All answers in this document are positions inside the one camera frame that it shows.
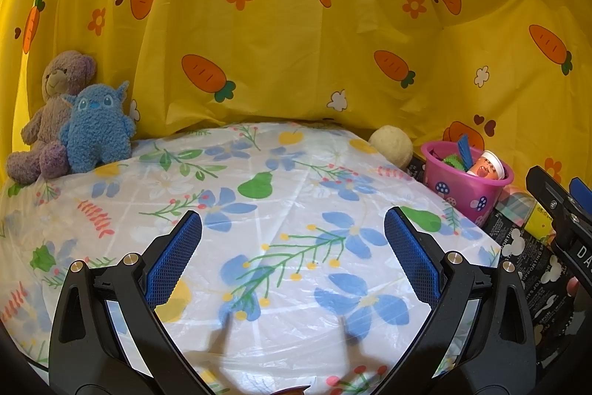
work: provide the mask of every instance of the blue stuffed monster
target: blue stuffed monster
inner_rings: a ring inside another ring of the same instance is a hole
[[[72,115],[60,131],[73,173],[87,173],[97,164],[114,163],[131,157],[130,138],[134,121],[123,114],[129,82],[118,89],[104,84],[84,88],[77,96],[62,96]]]

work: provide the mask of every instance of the maroon heart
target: maroon heart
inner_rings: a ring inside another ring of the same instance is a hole
[[[485,126],[483,127],[483,131],[485,131],[486,135],[492,137],[495,134],[495,121],[487,121],[487,123],[485,123]]]

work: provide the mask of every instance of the teddy bear's foot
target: teddy bear's foot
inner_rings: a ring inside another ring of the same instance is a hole
[[[6,172],[14,182],[20,185],[32,185],[41,175],[39,152],[20,151],[8,155]]]
[[[45,179],[65,176],[70,169],[66,148],[59,141],[48,144],[39,156],[39,165]]]

